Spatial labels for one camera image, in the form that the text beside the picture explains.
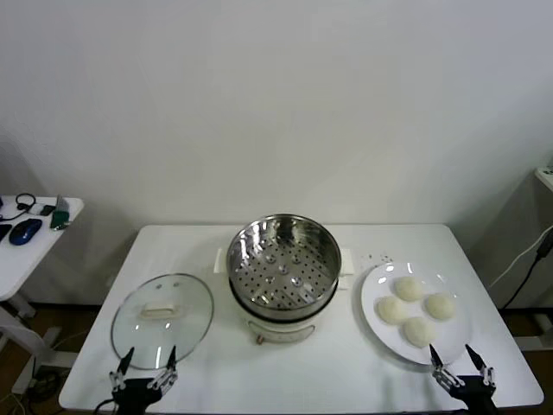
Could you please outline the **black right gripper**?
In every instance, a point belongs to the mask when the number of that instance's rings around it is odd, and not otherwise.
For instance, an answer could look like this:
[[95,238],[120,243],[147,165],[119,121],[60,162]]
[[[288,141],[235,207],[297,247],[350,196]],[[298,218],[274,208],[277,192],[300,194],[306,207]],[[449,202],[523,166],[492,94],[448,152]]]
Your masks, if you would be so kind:
[[429,344],[430,360],[433,367],[432,376],[446,392],[450,391],[452,398],[465,404],[468,414],[497,415],[497,407],[492,399],[496,386],[494,369],[489,367],[468,344],[465,345],[465,348],[480,376],[456,377],[446,369],[433,345]]

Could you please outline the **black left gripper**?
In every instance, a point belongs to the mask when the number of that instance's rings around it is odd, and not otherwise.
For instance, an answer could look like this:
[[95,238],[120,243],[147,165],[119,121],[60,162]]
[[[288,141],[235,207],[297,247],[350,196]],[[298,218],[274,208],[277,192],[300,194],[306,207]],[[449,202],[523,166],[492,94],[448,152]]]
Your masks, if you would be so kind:
[[165,369],[155,378],[124,380],[134,351],[135,348],[131,347],[119,362],[117,370],[109,373],[117,415],[144,415],[151,405],[162,399],[178,379],[176,345],[174,345]]

